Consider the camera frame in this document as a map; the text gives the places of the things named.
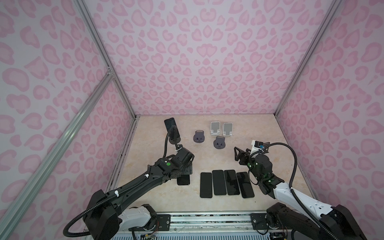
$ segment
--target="smartphone screen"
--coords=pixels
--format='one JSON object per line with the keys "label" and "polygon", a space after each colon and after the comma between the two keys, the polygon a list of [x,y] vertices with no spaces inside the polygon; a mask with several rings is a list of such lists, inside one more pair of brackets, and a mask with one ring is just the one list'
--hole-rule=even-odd
{"label": "smartphone screen", "polygon": [[239,184],[237,183],[237,177],[235,170],[225,170],[225,183],[227,184],[228,195],[240,195]]}
{"label": "smartphone screen", "polygon": [[212,198],[212,173],[210,172],[200,174],[200,197]]}
{"label": "smartphone screen", "polygon": [[177,178],[177,184],[178,185],[189,185],[190,184],[189,175],[181,175],[180,177],[178,177]]}
{"label": "smartphone screen", "polygon": [[225,189],[225,178],[223,170],[213,170],[212,179],[214,181],[214,194],[215,195],[226,195],[227,190]]}
{"label": "smartphone screen", "polygon": [[[173,126],[173,125],[176,125],[176,122],[175,122],[175,119],[174,118],[169,118],[169,119],[166,119],[164,120],[164,123],[166,125],[166,128],[167,128],[167,132],[169,131],[169,129]],[[175,132],[172,130],[171,133],[169,134],[169,138],[171,140],[174,140],[175,136]],[[180,137],[180,134],[179,134],[179,130],[176,131],[176,139]]]}
{"label": "smartphone screen", "polygon": [[249,180],[247,172],[238,172],[236,173],[237,180],[239,182],[241,196],[243,198],[254,197],[251,181]]}

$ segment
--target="beige tabletop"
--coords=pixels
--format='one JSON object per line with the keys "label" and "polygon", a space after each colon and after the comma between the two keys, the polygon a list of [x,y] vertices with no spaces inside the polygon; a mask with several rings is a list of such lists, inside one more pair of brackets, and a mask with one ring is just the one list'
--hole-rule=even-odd
{"label": "beige tabletop", "polygon": [[[164,120],[170,116],[140,117],[131,143],[124,170],[120,172],[118,187],[128,183],[153,165],[164,153],[164,140],[167,134]],[[272,114],[260,115],[202,115],[174,116],[178,126],[183,147],[195,155],[193,174],[190,185],[179,186],[176,179],[153,188],[132,206],[150,204],[157,212],[180,211],[232,211],[232,210],[266,210],[277,200],[262,194],[258,186],[253,185],[254,198],[243,199],[241,195],[215,196],[211,199],[200,198],[200,173],[212,170],[234,169],[236,172],[247,172],[246,166],[234,160],[234,147],[242,150],[251,148],[251,141],[284,142],[285,138]],[[210,123],[220,121],[233,123],[233,136],[225,137],[224,149],[216,149],[213,141],[216,136],[210,134]],[[205,141],[195,143],[193,136],[196,130],[203,130]],[[267,156],[273,164],[273,173],[288,182],[293,169],[293,156],[284,146],[272,146]],[[167,156],[175,154],[174,145],[168,144]],[[293,187],[311,196],[308,186],[298,170]]]}

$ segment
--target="black smartphone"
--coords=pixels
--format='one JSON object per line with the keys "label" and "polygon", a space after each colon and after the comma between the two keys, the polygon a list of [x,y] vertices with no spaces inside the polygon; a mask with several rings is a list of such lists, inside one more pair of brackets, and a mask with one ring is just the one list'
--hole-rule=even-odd
{"label": "black smartphone", "polygon": [[200,174],[200,197],[212,198],[212,173],[210,172]]}
{"label": "black smartphone", "polygon": [[228,195],[240,195],[240,189],[235,170],[225,170],[224,176],[225,183],[227,184]]}
{"label": "black smartphone", "polygon": [[238,172],[236,173],[237,180],[239,182],[241,196],[243,198],[254,197],[251,181],[249,180],[247,172]]}
{"label": "black smartphone", "polygon": [[225,178],[223,170],[213,170],[212,179],[214,181],[214,194],[215,195],[226,195],[227,190],[225,189]]}
{"label": "black smartphone", "polygon": [[177,178],[177,184],[178,185],[189,185],[190,184],[189,175],[181,175],[180,177],[178,177]]}
{"label": "black smartphone", "polygon": [[[167,132],[169,131],[169,129],[170,129],[173,125],[176,125],[176,122],[175,122],[175,119],[174,119],[174,118],[166,119],[166,120],[164,120],[164,123],[165,123],[165,125],[166,125]],[[179,137],[180,137],[179,130],[177,130],[177,131],[176,131],[176,139],[178,139]],[[174,139],[175,139],[175,132],[174,132],[174,131],[171,131],[171,133],[169,134],[169,139],[170,139],[170,140],[174,140]]]}

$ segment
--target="smartphone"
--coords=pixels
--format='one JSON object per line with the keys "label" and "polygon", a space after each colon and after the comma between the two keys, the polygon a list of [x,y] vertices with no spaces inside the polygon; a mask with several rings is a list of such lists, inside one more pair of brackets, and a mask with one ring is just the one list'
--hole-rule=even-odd
{"label": "smartphone", "polygon": [[[164,123],[166,125],[166,128],[167,128],[167,132],[169,131],[169,129],[173,126],[173,125],[176,125],[176,122],[175,122],[175,119],[174,118],[169,118],[169,119],[166,119],[164,120]],[[178,139],[180,137],[180,134],[179,134],[179,130],[176,131],[176,139]],[[175,132],[172,130],[169,134],[169,139],[170,140],[174,140],[175,139]]]}
{"label": "smartphone", "polygon": [[240,195],[240,189],[235,170],[225,170],[224,176],[228,195]]}
{"label": "smartphone", "polygon": [[178,185],[189,185],[190,184],[190,179],[189,175],[181,175],[180,177],[177,178],[177,184]]}
{"label": "smartphone", "polygon": [[239,182],[241,196],[243,198],[254,197],[251,181],[249,180],[247,172],[238,172],[236,173],[237,180]]}
{"label": "smartphone", "polygon": [[213,170],[212,179],[214,181],[214,194],[215,195],[226,195],[227,190],[225,188],[225,177],[223,170]]}
{"label": "smartphone", "polygon": [[212,198],[212,173],[210,172],[200,174],[200,197]]}

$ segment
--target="pink patterned wall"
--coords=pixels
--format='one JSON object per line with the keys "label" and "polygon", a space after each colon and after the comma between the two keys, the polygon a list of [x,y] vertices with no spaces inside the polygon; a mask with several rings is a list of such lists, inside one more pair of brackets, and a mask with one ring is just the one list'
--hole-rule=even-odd
{"label": "pink patterned wall", "polygon": [[71,0],[0,3],[0,218],[106,73]]}
{"label": "pink patterned wall", "polygon": [[273,113],[331,0],[86,0],[136,114]]}
{"label": "pink patterned wall", "polygon": [[[64,226],[85,210],[94,192],[105,191],[130,121],[111,82],[10,239],[64,238]],[[70,231],[84,226],[78,221]]]}
{"label": "pink patterned wall", "polygon": [[346,1],[278,117],[322,201],[384,235],[382,1]]}

